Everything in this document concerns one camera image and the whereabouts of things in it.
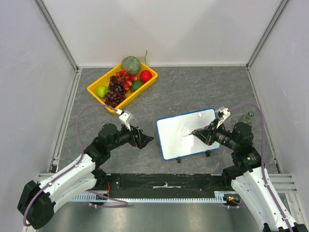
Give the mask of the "blue framed whiteboard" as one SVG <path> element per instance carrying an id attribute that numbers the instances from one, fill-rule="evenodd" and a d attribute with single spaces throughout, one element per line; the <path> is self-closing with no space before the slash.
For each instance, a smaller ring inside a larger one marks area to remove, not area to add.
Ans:
<path id="1" fill-rule="evenodd" d="M 193 135 L 183 137 L 209 125 L 215 118 L 215 109 L 208 108 L 158 119 L 156 128 L 163 159 L 172 160 L 219 149 L 218 142 L 209 146 Z"/>

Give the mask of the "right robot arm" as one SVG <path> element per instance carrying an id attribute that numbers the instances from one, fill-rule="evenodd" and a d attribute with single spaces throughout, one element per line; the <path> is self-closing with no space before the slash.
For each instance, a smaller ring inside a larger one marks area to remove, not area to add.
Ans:
<path id="1" fill-rule="evenodd" d="M 253 215 L 263 232 L 306 232 L 305 224 L 299 224 L 288 212 L 264 166 L 261 155 L 253 146 L 250 125 L 238 122 L 232 131 L 215 119 L 208 126 L 196 129 L 191 135 L 206 145 L 215 142 L 232 150 L 233 166 L 223 170 L 222 187 L 234 190 Z"/>

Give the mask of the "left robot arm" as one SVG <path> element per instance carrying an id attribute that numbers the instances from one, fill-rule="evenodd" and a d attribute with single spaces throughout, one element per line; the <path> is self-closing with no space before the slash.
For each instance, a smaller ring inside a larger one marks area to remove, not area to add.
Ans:
<path id="1" fill-rule="evenodd" d="M 75 161 L 53 176 L 25 184 L 17 209 L 23 215 L 25 227 L 40 229 L 54 213 L 76 195 L 91 190 L 101 190 L 106 185 L 106 174 L 100 166 L 106 162 L 111 151 L 125 144 L 143 149 L 153 137 L 139 127 L 105 124 L 97 137 L 83 150 Z"/>

